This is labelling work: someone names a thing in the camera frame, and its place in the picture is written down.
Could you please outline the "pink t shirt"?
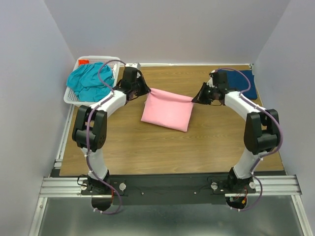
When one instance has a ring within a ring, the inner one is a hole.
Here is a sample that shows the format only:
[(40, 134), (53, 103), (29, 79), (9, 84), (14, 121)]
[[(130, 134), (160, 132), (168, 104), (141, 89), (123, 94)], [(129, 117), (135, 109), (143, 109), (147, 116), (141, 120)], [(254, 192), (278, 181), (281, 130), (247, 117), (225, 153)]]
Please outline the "pink t shirt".
[(187, 132), (192, 109), (192, 97), (152, 88), (141, 121)]

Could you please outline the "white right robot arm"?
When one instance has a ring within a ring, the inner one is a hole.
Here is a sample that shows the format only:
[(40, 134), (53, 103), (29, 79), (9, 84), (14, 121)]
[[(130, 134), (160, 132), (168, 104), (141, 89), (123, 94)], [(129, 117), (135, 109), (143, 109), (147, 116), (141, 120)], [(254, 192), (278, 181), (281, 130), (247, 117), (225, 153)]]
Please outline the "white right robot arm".
[(278, 112), (274, 109), (265, 109), (250, 101), (245, 97), (244, 90), (230, 88), (227, 72), (227, 68), (210, 72), (209, 81), (203, 83), (192, 102), (210, 105), (217, 100), (234, 110), (246, 122), (243, 138), (244, 152), (222, 183), (229, 192), (237, 193), (249, 186), (260, 161), (280, 149), (283, 135)]

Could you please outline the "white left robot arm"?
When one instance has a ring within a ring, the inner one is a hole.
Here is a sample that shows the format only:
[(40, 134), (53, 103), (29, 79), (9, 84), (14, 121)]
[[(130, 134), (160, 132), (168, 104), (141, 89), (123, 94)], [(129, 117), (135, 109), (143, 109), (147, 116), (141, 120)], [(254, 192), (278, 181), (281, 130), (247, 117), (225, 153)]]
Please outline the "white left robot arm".
[(113, 192), (109, 186), (109, 170), (102, 151), (107, 135), (107, 120), (128, 102), (151, 91), (140, 67), (139, 63), (127, 64), (122, 79), (108, 96), (94, 105), (82, 105), (78, 109), (72, 139), (83, 152), (89, 169), (87, 180), (81, 184), (84, 194), (102, 195)]

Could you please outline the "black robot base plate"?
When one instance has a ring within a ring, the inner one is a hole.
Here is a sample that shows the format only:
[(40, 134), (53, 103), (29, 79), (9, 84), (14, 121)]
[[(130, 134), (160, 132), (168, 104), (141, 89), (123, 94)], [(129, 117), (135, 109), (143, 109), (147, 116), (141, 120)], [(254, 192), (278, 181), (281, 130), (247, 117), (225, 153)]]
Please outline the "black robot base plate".
[[(81, 194), (92, 197), (92, 206), (108, 209), (111, 205), (186, 205), (232, 204), (244, 208), (248, 194), (256, 193), (259, 185), (252, 181), (243, 190), (232, 193), (223, 187), (228, 173), (109, 175), (112, 193)], [(77, 184), (87, 180), (80, 175)]]

